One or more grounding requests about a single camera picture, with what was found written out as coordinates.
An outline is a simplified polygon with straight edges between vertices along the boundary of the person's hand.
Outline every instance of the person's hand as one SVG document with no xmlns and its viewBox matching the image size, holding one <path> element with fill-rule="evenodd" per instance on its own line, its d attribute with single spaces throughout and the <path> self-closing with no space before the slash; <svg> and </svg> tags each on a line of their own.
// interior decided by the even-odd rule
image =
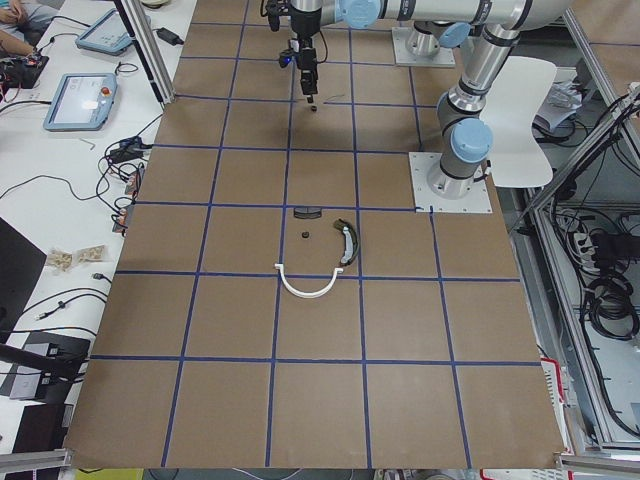
<svg viewBox="0 0 640 480">
<path fill-rule="evenodd" d="M 20 0 L 9 0 L 9 8 L 18 18 L 18 25 L 27 21 L 27 12 L 22 6 L 22 2 Z"/>
<path fill-rule="evenodd" d="M 18 16 L 8 8 L 0 8 L 0 22 L 7 25 L 16 25 Z"/>
</svg>

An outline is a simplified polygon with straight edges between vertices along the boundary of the white plastic ring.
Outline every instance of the white plastic ring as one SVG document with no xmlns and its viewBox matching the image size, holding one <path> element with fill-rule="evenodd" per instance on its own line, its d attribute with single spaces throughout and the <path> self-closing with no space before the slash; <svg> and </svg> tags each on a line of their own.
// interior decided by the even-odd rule
<svg viewBox="0 0 640 480">
<path fill-rule="evenodd" d="M 343 268 L 334 268 L 333 269 L 333 277 L 331 277 L 331 281 L 324 287 L 318 290 L 317 292 L 301 292 L 297 288 L 293 288 L 291 284 L 287 281 L 284 274 L 284 265 L 282 263 L 275 264 L 276 270 L 280 272 L 280 279 L 284 284 L 285 288 L 293 293 L 296 297 L 300 298 L 318 298 L 327 293 L 329 290 L 333 288 L 333 284 L 336 283 L 336 279 L 338 278 L 338 274 L 344 272 Z"/>
</svg>

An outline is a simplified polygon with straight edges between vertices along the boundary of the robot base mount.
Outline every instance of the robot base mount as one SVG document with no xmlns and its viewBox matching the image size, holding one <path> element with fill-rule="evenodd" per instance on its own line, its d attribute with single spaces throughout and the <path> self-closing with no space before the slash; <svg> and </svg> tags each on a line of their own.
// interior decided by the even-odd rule
<svg viewBox="0 0 640 480">
<path fill-rule="evenodd" d="M 439 67 L 454 68 L 456 60 L 453 57 L 453 50 L 440 47 L 434 55 L 419 56 L 414 55 L 407 48 L 407 40 L 414 36 L 413 27 L 393 27 L 391 35 L 393 38 L 393 51 L 396 55 L 396 65 L 403 67 Z"/>
<path fill-rule="evenodd" d="M 428 183 L 429 172 L 440 163 L 440 153 L 411 152 L 409 166 L 411 168 L 411 183 L 413 185 L 413 199 L 417 212 L 429 213 L 492 213 L 491 201 L 484 180 L 472 182 L 469 191 L 462 198 L 448 199 L 433 191 Z M 482 175 L 478 167 L 476 177 Z"/>
</svg>

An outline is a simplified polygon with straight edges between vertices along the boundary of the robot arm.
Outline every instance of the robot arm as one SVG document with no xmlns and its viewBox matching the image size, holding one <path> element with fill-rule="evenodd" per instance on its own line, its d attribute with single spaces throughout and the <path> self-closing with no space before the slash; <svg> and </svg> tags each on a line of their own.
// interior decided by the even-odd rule
<svg viewBox="0 0 640 480">
<path fill-rule="evenodd" d="M 291 17 L 294 39 L 291 48 L 283 52 L 284 57 L 281 54 L 280 65 L 286 66 L 295 59 L 301 71 L 302 91 L 310 103 L 318 93 L 318 62 L 312 37 L 322 25 L 344 21 L 351 28 L 367 28 L 382 18 L 414 20 L 437 26 L 440 39 L 453 31 L 447 26 L 457 25 L 454 22 L 482 26 L 458 84 L 438 104 L 445 149 L 429 182 L 439 195 L 460 198 L 491 149 L 491 131 L 478 117 L 520 31 L 549 24 L 571 3 L 572 0 L 267 0 L 266 16 L 272 30 L 279 27 L 280 16 Z"/>
</svg>

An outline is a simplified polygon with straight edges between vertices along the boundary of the brown work surface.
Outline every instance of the brown work surface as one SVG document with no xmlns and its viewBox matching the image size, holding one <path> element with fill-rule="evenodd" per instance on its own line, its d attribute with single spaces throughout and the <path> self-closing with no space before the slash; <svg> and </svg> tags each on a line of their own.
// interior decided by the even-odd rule
<svg viewBox="0 0 640 480">
<path fill-rule="evenodd" d="M 575 0 L 572 10 L 614 91 L 626 95 L 640 76 L 640 2 Z M 640 131 L 637 118 L 630 122 Z"/>
<path fill-rule="evenodd" d="M 589 43 L 640 45 L 637 0 L 575 0 L 571 8 Z"/>
<path fill-rule="evenodd" d="M 390 22 L 332 27 L 314 113 L 259 5 L 196 8 L 67 438 L 75 464 L 551 466 L 563 447 L 495 192 L 492 215 L 413 210 L 407 152 L 441 148 L 434 107 L 459 72 L 392 66 Z M 305 205 L 322 217 L 295 218 Z M 274 264 L 322 288 L 339 218 L 361 253 L 326 295 L 293 296 Z"/>
</svg>

